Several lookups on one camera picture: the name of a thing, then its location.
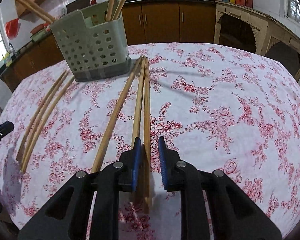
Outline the wooden chopstick of row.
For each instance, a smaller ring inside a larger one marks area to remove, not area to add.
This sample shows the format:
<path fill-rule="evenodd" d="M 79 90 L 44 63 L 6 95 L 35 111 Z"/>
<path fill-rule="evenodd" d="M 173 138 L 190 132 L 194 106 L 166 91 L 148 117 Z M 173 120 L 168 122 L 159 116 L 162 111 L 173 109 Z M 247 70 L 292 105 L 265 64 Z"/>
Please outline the wooden chopstick of row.
<path fill-rule="evenodd" d="M 143 100 L 143 142 L 144 142 L 144 175 L 143 175 L 143 211 L 149 214 L 152 204 L 150 197 L 151 176 L 151 114 L 150 114 L 150 83 L 149 83 L 149 59 L 145 59 L 144 100 Z"/>
<path fill-rule="evenodd" d="M 135 111 L 134 111 L 134 122 L 133 122 L 133 131 L 132 131 L 132 147 L 136 138 L 140 137 L 140 124 L 141 124 L 141 114 L 142 114 L 142 101 L 143 101 L 143 83 L 145 78 L 145 56 L 142 56 L 140 59 L 140 66 L 138 67 L 139 72 L 139 82 L 135 102 Z M 139 155 L 139 172 L 138 172 L 138 181 L 136 183 L 136 191 L 134 193 L 133 202 L 134 204 L 140 204 L 142 202 L 143 194 L 143 147 L 140 146 L 140 155 Z"/>

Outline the brown wooden kitchen cabinets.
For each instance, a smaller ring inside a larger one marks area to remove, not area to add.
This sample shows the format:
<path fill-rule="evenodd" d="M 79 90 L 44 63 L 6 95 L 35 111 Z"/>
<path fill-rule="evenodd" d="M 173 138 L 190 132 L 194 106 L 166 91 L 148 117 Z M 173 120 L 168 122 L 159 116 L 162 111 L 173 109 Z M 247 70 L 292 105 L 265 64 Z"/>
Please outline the brown wooden kitchen cabinets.
<path fill-rule="evenodd" d="M 127 3 L 123 21 L 128 45 L 162 42 L 213 43 L 216 3 L 212 0 L 146 0 Z M 0 78 L 11 91 L 26 77 L 62 61 L 52 34 L 31 44 Z"/>

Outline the wooden chopstick left group outer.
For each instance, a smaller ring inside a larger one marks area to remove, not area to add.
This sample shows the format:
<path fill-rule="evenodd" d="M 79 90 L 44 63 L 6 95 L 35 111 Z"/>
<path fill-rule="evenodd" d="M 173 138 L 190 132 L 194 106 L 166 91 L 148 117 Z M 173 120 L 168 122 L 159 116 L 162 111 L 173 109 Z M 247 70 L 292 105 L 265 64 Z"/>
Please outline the wooden chopstick left group outer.
<path fill-rule="evenodd" d="M 20 162 L 22 160 L 22 156 L 23 156 L 23 151 L 25 148 L 25 142 L 27 140 L 27 136 L 29 135 L 29 132 L 36 120 L 36 118 L 38 117 L 44 103 L 46 103 L 47 98 L 50 96 L 50 94 L 52 93 L 52 91 L 56 88 L 56 86 L 60 83 L 61 79 L 66 75 L 68 71 L 65 70 L 64 72 L 62 72 L 62 74 L 60 75 L 60 77 L 55 81 L 55 83 L 52 85 L 52 87 L 49 89 L 49 91 L 47 92 L 47 94 L 43 97 L 43 100 L 40 102 L 37 110 L 35 111 L 33 117 L 30 120 L 30 123 L 24 133 L 23 139 L 21 141 L 21 145 L 19 147 L 18 153 L 17 153 L 17 157 L 16 157 L 16 161 Z"/>

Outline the wooden chopstick group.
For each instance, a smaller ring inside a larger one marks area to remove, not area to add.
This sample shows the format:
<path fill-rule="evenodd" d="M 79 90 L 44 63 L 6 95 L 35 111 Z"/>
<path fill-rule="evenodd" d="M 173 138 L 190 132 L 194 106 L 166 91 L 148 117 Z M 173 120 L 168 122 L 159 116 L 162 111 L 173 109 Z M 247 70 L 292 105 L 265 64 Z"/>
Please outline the wooden chopstick group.
<path fill-rule="evenodd" d="M 50 117 L 52 111 L 55 109 L 57 103 L 61 100 L 61 98 L 63 97 L 63 95 L 66 93 L 67 89 L 70 87 L 70 85 L 73 83 L 75 77 L 72 76 L 67 83 L 62 87 L 62 89 L 59 91 L 58 94 L 55 93 L 54 97 L 52 98 L 50 104 L 48 105 L 45 113 L 42 116 L 42 120 L 40 121 L 39 125 L 37 126 L 37 130 L 34 133 L 34 137 L 30 143 L 29 148 L 27 149 L 27 151 L 24 153 L 23 155 L 23 160 L 21 161 L 21 167 L 20 170 L 22 173 L 26 172 L 31 154 L 34 150 L 34 147 L 39 139 L 39 136 L 42 133 L 43 128 L 46 125 L 46 122 L 48 121 L 48 118 Z"/>
<path fill-rule="evenodd" d="M 60 77 L 55 81 L 55 83 L 52 85 L 52 87 L 49 89 L 49 91 L 47 92 L 47 94 L 43 97 L 43 100 L 40 102 L 37 110 L 35 111 L 33 117 L 30 120 L 30 123 L 24 133 L 23 139 L 21 141 L 21 145 L 19 147 L 18 153 L 17 153 L 17 157 L 16 157 L 16 161 L 20 162 L 22 160 L 22 156 L 23 156 L 23 151 L 25 148 L 25 142 L 27 140 L 27 136 L 29 135 L 29 132 L 36 120 L 36 118 L 38 117 L 44 103 L 46 103 L 47 98 L 50 96 L 50 94 L 52 93 L 52 91 L 56 88 L 56 86 L 60 83 L 61 79 L 66 75 L 68 71 L 65 70 L 64 72 L 62 72 L 62 74 L 60 75 Z"/>
<path fill-rule="evenodd" d="M 54 97 L 55 93 L 57 92 L 57 90 L 59 89 L 59 87 L 61 86 L 61 84 L 63 83 L 63 81 L 65 80 L 65 78 L 67 77 L 68 74 L 69 74 L 69 71 L 68 71 L 68 72 L 66 73 L 66 75 L 61 79 L 60 83 L 56 86 L 56 88 L 52 91 L 52 93 L 50 94 L 50 96 L 47 98 L 46 103 L 44 103 L 44 105 L 43 105 L 43 107 L 42 107 L 42 109 L 41 109 L 41 111 L 40 111 L 38 117 L 36 118 L 36 120 L 35 120 L 35 122 L 34 122 L 32 128 L 31 128 L 31 130 L 30 130 L 30 132 L 29 132 L 29 135 L 27 136 L 27 140 L 26 140 L 26 142 L 25 142 L 25 148 L 24 148 L 24 151 L 23 151 L 23 155 L 24 155 L 24 153 L 27 151 L 27 149 L 28 149 L 29 146 L 30 146 L 30 143 L 31 143 L 31 141 L 32 141 L 32 139 L 33 139 L 33 137 L 34 137 L 34 133 L 35 133 L 36 130 L 37 130 L 37 126 L 39 125 L 40 121 L 42 120 L 43 114 L 45 113 L 45 111 L 46 111 L 48 105 L 50 104 L 50 102 L 51 102 L 51 100 L 52 100 L 52 98 Z"/>

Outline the wooden chopstick left group middle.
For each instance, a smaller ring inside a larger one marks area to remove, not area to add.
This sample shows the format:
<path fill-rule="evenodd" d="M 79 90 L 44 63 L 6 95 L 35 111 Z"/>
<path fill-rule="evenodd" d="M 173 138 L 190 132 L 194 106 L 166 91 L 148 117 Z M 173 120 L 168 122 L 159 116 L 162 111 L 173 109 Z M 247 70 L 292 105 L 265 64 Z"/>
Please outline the wooden chopstick left group middle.
<path fill-rule="evenodd" d="M 61 79 L 60 83 L 56 86 L 56 88 L 52 91 L 52 93 L 50 94 L 50 96 L 47 98 L 46 103 L 44 103 L 44 105 L 43 105 L 43 107 L 42 107 L 42 109 L 41 109 L 41 111 L 40 111 L 38 117 L 36 118 L 36 120 L 35 120 L 35 122 L 34 122 L 32 128 L 31 128 L 31 130 L 30 130 L 30 132 L 29 132 L 29 135 L 27 136 L 27 140 L 26 140 L 26 142 L 25 142 L 25 148 L 24 148 L 24 151 L 23 151 L 23 155 L 24 155 L 24 153 L 27 151 L 27 149 L 28 149 L 29 146 L 30 146 L 30 143 L 31 143 L 31 141 L 32 141 L 32 139 L 33 139 L 33 137 L 34 137 L 34 133 L 35 133 L 36 130 L 37 130 L 37 126 L 39 125 L 40 121 L 42 120 L 43 114 L 45 113 L 45 111 L 46 111 L 48 105 L 50 104 L 50 102 L 51 102 L 51 100 L 52 100 L 52 98 L 54 97 L 55 93 L 57 92 L 57 90 L 59 89 L 59 87 L 61 86 L 61 84 L 63 83 L 63 81 L 65 80 L 65 78 L 67 77 L 68 74 L 69 74 L 69 71 L 68 71 L 68 72 L 66 73 L 66 75 Z"/>

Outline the wooden chopstick nearest holder right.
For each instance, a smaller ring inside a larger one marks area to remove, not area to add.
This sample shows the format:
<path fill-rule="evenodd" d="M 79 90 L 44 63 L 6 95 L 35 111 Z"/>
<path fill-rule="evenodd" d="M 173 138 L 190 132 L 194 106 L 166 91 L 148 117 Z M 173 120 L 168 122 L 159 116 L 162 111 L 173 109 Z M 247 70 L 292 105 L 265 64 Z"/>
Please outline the wooden chopstick nearest holder right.
<path fill-rule="evenodd" d="M 103 138 L 101 140 L 101 143 L 99 145 L 99 148 L 98 148 L 98 151 L 97 151 L 97 154 L 95 156 L 95 159 L 94 159 L 94 162 L 93 162 L 93 166 L 91 168 L 91 173 L 95 173 L 95 172 L 98 172 L 100 171 L 101 167 L 102 167 L 102 164 L 103 164 L 103 160 L 104 160 L 104 157 L 106 155 L 106 151 L 107 151 L 107 148 L 108 148 L 108 145 L 109 145 L 109 142 L 110 142 L 110 139 L 111 139 L 111 136 L 112 136 L 112 133 L 113 133 L 113 130 L 115 128 L 115 124 L 116 124 L 116 120 L 117 120 L 117 117 L 121 111 L 121 108 L 123 106 L 123 103 L 126 99 L 126 96 L 130 90 L 130 87 L 132 85 L 132 82 L 134 80 L 134 77 L 137 73 L 137 70 L 141 64 L 141 61 L 143 59 L 143 56 L 141 55 L 134 67 L 133 67 L 133 70 L 131 71 L 126 83 L 125 83 L 125 86 L 119 96 L 119 99 L 117 100 L 116 102 L 116 105 L 115 105 L 115 108 L 110 116 L 110 120 L 107 124 L 107 127 L 106 127 L 106 130 L 104 132 L 104 135 L 103 135 Z"/>

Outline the wooden chopstick left group inner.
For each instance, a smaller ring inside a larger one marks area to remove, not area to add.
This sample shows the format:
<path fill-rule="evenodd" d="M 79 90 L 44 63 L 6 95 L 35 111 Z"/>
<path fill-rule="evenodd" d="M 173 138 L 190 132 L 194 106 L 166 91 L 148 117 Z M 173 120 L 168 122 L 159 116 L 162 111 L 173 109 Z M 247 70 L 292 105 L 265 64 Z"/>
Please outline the wooden chopstick left group inner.
<path fill-rule="evenodd" d="M 42 116 L 42 120 L 40 121 L 39 125 L 37 126 L 37 130 L 34 133 L 34 137 L 30 143 L 29 148 L 27 149 L 27 151 L 24 153 L 23 155 L 23 160 L 21 161 L 21 167 L 20 170 L 22 173 L 26 172 L 31 154 L 34 150 L 34 147 L 39 139 L 39 136 L 42 133 L 43 128 L 46 125 L 46 122 L 48 121 L 48 118 L 50 117 L 52 111 L 55 109 L 57 103 L 61 100 L 61 98 L 63 97 L 63 95 L 66 93 L 67 89 L 70 87 L 70 85 L 73 83 L 75 77 L 72 76 L 67 83 L 62 87 L 62 89 L 59 91 L 58 94 L 55 93 L 54 97 L 52 98 L 50 104 L 48 105 L 45 113 Z"/>

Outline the floral pink white tablecloth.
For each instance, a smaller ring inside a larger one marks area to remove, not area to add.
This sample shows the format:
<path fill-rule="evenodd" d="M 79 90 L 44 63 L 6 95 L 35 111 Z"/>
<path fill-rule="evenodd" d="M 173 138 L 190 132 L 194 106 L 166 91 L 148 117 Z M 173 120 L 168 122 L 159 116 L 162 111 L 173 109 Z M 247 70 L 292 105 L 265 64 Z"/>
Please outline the floral pink white tablecloth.
<path fill-rule="evenodd" d="M 148 215 L 120 197 L 121 239 L 179 239 L 180 194 L 164 190 L 158 139 L 197 169 L 222 170 L 283 236 L 300 220 L 300 86 L 280 63 L 208 43 L 131 46 L 149 59 L 151 197 Z M 52 111 L 25 173 L 16 156 L 41 100 L 65 61 L 24 79 L 0 123 L 0 201 L 19 228 L 77 171 L 90 171 L 127 77 L 73 82 Z"/>

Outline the red plastic bag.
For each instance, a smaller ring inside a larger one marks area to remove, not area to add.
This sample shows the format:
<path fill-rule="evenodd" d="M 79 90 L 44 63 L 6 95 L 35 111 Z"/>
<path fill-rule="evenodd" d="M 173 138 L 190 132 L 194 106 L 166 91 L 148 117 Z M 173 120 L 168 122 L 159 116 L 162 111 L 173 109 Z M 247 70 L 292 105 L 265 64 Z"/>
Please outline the red plastic bag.
<path fill-rule="evenodd" d="M 19 28 L 19 18 L 15 18 L 5 23 L 5 31 L 9 40 L 17 37 Z"/>

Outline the green perforated utensil holder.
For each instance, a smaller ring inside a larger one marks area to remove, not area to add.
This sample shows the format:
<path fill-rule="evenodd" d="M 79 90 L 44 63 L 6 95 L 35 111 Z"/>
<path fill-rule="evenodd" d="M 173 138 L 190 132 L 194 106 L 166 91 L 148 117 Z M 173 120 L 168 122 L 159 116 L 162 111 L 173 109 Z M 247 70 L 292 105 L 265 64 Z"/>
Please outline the green perforated utensil holder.
<path fill-rule="evenodd" d="M 75 10 L 50 29 L 77 82 L 125 75 L 132 60 L 122 16 L 107 22 L 108 2 Z"/>

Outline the dark cutting board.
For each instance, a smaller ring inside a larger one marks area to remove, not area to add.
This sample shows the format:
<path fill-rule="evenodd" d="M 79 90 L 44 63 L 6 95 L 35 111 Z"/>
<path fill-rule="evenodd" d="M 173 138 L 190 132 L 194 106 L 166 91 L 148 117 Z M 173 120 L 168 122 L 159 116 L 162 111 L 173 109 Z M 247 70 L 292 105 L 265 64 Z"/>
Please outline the dark cutting board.
<path fill-rule="evenodd" d="M 66 12 L 69 14 L 75 10 L 81 10 L 91 6 L 90 0 L 75 0 L 66 6 Z"/>

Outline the cream weathered side cabinet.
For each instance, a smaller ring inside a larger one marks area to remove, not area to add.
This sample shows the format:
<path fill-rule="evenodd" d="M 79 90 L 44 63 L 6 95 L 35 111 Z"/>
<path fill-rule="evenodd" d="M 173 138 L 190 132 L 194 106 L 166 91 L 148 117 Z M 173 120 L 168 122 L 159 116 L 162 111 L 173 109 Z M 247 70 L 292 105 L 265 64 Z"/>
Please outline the cream weathered side cabinet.
<path fill-rule="evenodd" d="M 275 44 L 282 42 L 300 54 L 300 38 L 275 18 L 258 10 L 227 2 L 216 2 L 216 22 L 213 42 L 219 44 L 221 17 L 231 16 L 250 25 L 255 39 L 256 54 L 264 56 Z M 293 75 L 300 80 L 300 68 Z"/>

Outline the window with grille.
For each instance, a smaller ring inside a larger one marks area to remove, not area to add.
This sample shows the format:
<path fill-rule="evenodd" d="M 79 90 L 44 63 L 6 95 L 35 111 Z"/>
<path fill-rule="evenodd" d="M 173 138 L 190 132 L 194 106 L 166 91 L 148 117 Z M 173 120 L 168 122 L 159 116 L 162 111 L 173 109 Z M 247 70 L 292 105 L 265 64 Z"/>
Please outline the window with grille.
<path fill-rule="evenodd" d="M 300 25 L 300 2 L 299 0 L 286 0 L 286 15 Z"/>

